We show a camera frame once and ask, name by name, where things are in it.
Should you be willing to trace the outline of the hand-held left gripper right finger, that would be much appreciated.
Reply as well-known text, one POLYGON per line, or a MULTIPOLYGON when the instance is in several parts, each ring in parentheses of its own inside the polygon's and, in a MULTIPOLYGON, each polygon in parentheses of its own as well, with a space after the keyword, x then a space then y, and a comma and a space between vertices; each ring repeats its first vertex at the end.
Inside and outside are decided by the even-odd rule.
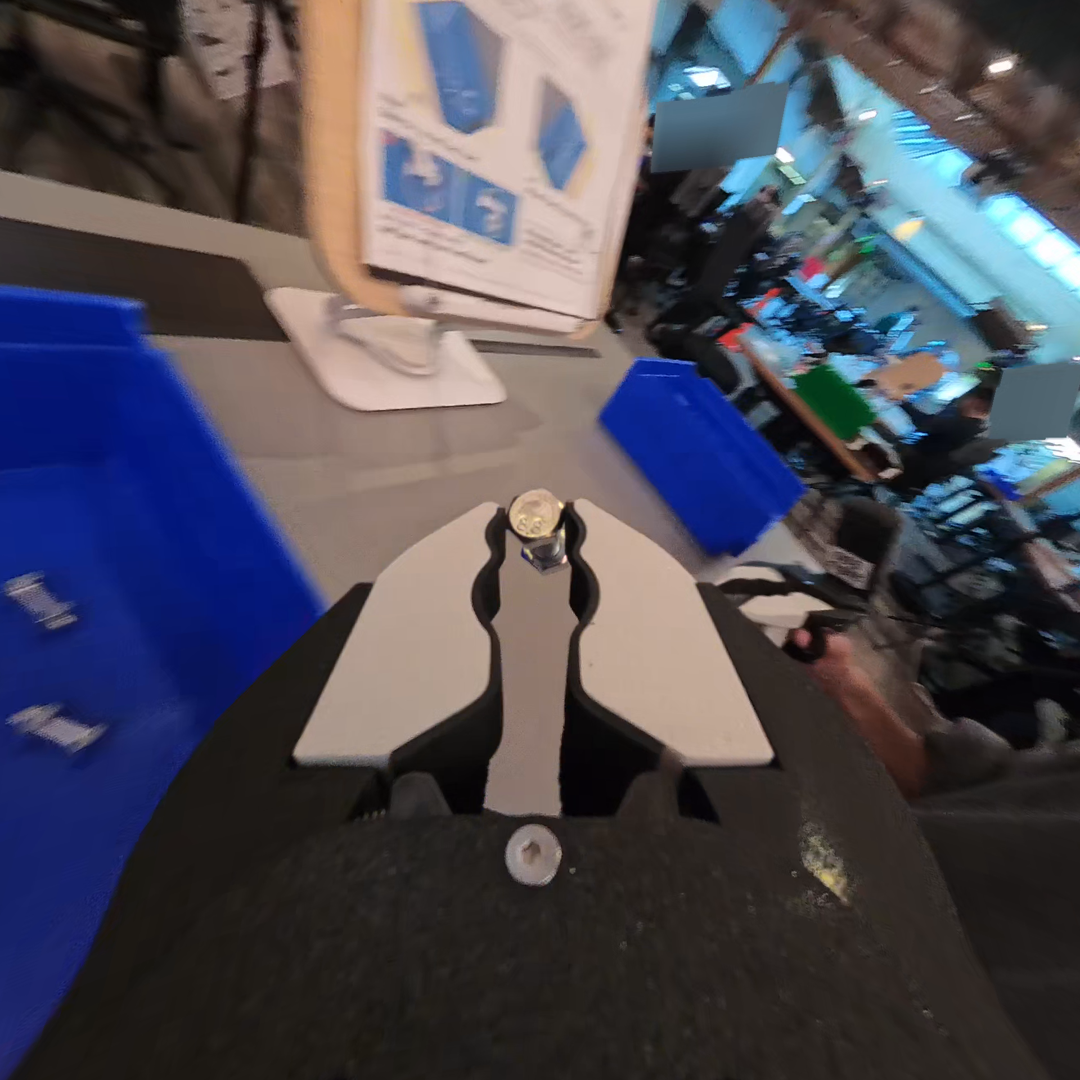
POLYGON ((561 797, 622 798, 674 761, 681 775, 768 768, 777 752, 696 577, 589 500, 566 508, 570 634, 561 797))

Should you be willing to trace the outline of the person's right forearm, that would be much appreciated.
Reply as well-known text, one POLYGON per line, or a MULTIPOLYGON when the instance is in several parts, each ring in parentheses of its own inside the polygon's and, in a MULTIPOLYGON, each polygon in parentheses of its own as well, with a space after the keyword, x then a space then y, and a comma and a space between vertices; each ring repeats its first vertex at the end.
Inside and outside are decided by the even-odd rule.
POLYGON ((1040 741, 1017 750, 988 728, 963 718, 924 735, 921 807, 1047 812, 1078 816, 1078 739, 1040 741))

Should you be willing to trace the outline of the blue plastic bin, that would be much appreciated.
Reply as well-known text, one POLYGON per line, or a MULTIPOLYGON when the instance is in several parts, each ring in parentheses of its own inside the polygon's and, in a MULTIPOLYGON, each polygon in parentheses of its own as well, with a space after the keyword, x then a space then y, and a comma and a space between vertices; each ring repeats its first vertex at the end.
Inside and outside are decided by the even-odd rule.
POLYGON ((1 1042, 19 1067, 75 980, 168 784, 324 615, 141 303, 2 288, 1 1042), (3 584, 75 603, 48 633, 3 584), (107 723, 75 756, 5 727, 107 723))
POLYGON ((804 499, 804 481, 689 362, 635 357, 598 421, 710 557, 743 554, 804 499))

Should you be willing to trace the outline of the grey desk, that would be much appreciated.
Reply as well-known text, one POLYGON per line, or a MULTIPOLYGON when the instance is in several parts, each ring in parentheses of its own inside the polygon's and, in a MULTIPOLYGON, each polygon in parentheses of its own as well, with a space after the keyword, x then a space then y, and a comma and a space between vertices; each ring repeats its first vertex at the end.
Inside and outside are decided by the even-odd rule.
MULTIPOLYGON (((330 291, 301 237, 166 210, 2 172, 2 217, 235 257, 264 289, 330 291)), ((482 502, 507 507, 544 487, 592 500, 669 550, 701 581, 737 561, 816 568, 812 549, 778 524, 739 559, 708 561, 597 415, 635 353, 606 327, 598 357, 496 355, 507 401, 477 409, 350 411, 318 386, 291 345, 161 337, 318 588, 338 600, 406 546, 482 502)))

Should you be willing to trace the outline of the person's right hand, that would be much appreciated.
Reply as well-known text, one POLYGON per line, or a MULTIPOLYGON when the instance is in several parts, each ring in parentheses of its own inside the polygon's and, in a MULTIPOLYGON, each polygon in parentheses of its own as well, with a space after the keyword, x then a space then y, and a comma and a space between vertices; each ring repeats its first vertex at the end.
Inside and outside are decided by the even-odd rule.
POLYGON ((827 632, 824 642, 823 654, 809 665, 810 676, 843 711, 897 789, 912 802, 923 793, 929 775, 924 735, 904 721, 870 676, 858 667, 843 635, 827 632))

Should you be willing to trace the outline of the green crate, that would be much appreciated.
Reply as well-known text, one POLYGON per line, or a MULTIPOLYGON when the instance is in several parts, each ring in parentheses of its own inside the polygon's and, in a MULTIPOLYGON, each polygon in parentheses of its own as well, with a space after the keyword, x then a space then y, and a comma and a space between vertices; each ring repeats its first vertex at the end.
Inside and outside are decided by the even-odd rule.
POLYGON ((878 416, 869 401, 831 361, 804 367, 791 380, 795 393, 836 438, 851 443, 876 426, 878 416))

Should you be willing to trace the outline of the person's dark clothing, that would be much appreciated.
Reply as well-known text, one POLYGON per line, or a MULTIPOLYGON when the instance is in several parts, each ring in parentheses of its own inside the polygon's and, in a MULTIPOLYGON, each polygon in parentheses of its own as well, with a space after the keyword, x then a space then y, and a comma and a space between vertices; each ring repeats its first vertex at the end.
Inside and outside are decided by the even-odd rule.
POLYGON ((1079 1077, 1078 778, 913 804, 980 962, 1053 1078, 1079 1077))

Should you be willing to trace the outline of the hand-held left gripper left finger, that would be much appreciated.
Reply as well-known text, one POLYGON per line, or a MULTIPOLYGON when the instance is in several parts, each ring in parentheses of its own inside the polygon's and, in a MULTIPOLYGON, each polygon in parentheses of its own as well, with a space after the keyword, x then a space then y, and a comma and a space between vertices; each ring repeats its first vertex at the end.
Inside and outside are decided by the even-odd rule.
POLYGON ((482 798, 503 734, 501 607, 507 511, 484 502, 378 575, 318 696, 294 762, 409 773, 482 798))

